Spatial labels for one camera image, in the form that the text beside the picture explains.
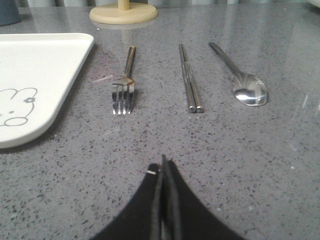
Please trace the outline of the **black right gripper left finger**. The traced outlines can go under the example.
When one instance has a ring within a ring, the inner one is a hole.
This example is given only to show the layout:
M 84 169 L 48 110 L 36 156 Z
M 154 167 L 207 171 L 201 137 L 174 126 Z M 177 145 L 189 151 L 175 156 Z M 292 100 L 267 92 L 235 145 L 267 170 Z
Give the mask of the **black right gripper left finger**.
M 94 240 L 160 240 L 162 234 L 161 166 L 151 163 L 124 209 Z

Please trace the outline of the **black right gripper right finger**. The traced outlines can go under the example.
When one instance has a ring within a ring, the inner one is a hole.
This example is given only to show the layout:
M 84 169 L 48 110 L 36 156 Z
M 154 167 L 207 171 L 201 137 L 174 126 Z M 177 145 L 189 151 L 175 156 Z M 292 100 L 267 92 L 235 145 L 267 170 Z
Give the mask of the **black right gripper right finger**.
M 242 240 L 196 197 L 172 160 L 162 159 L 162 219 L 167 240 Z

